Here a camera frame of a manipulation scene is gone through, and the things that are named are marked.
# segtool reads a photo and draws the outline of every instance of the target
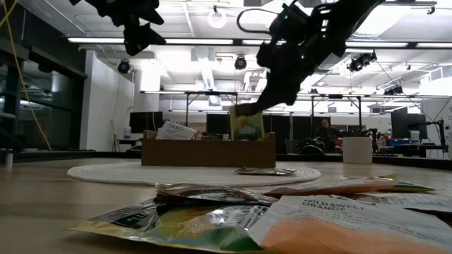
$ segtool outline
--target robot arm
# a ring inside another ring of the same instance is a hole
[[[258,101],[241,104],[238,115],[250,116],[279,103],[293,105],[300,84],[312,75],[330,54],[341,57],[348,39],[366,17],[385,0],[339,0],[334,4],[321,4],[305,14],[294,0],[272,22],[271,41],[261,45],[256,56],[260,66],[269,68],[267,86]],[[239,24],[243,12],[237,17]]]
[[[81,0],[69,0],[72,5]],[[124,25],[124,45],[127,54],[135,56],[150,44],[166,44],[165,39],[150,29],[150,24],[162,25],[162,17],[155,10],[159,0],[85,0],[94,6],[99,16],[109,16],[115,26]],[[149,21],[140,25],[140,18]]]

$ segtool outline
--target white round rug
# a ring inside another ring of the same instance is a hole
[[[74,167],[68,176],[75,179],[105,183],[192,183],[217,186],[271,186],[319,179],[315,169],[296,167],[288,163],[277,167],[296,169],[287,176],[257,176],[237,174],[237,168],[157,167],[141,166],[140,162],[98,164]]]

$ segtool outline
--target desk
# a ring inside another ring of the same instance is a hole
[[[0,169],[0,246],[5,254],[154,254],[200,253],[159,248],[150,243],[99,236],[64,229],[112,210],[153,198],[146,185],[91,183],[66,176],[70,167],[87,164],[137,162],[137,159],[73,159],[15,164],[12,172]],[[336,176],[381,176],[395,173],[403,180],[441,189],[452,195],[452,174],[447,171],[383,164],[294,162],[318,169],[328,182]],[[272,189],[274,186],[257,187]]]
[[[419,156],[421,158],[427,158],[427,150],[443,150],[440,145],[394,145],[394,153],[403,156]]]

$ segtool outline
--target wooden crate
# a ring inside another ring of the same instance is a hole
[[[275,134],[265,141],[143,139],[143,166],[275,167]]]

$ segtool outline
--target white wall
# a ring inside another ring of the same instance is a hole
[[[85,73],[80,148],[112,151],[112,121],[122,139],[124,127],[129,125],[134,84],[101,62],[94,51],[86,52]]]

